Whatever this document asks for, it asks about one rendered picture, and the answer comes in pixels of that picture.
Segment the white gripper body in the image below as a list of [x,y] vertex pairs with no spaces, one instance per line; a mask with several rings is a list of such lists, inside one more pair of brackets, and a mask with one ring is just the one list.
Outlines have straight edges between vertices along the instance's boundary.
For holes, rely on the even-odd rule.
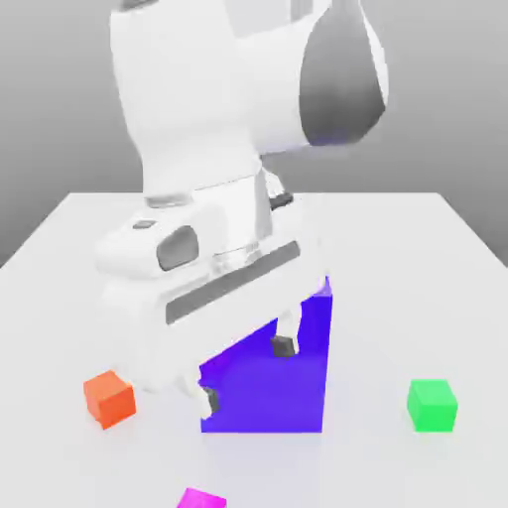
[[322,241],[303,232],[229,274],[193,263],[152,281],[112,280],[102,304],[118,371],[163,389],[315,294],[324,275]]

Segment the small orange cube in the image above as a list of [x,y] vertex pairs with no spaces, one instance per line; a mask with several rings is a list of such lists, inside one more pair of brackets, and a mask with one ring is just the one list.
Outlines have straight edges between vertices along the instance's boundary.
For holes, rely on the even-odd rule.
[[83,383],[89,414],[103,430],[133,416],[136,403],[133,387],[113,370],[105,371]]

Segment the small magenta cube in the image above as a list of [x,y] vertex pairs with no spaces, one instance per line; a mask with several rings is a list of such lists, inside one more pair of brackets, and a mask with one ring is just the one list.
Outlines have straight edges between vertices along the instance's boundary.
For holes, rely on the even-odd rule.
[[227,500],[223,497],[188,487],[177,508],[227,508]]

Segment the small green cube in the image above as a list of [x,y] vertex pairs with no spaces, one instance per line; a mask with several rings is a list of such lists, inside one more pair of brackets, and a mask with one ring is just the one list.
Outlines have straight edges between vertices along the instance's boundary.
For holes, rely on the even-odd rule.
[[458,402],[445,379],[413,379],[407,411],[418,433],[451,433]]

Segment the large blue box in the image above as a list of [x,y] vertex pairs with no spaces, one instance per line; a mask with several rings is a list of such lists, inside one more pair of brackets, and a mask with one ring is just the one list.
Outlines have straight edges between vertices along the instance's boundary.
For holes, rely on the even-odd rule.
[[300,351],[274,344],[269,322],[200,366],[218,411],[200,422],[209,434],[317,434],[322,431],[333,295],[329,279],[302,302]]

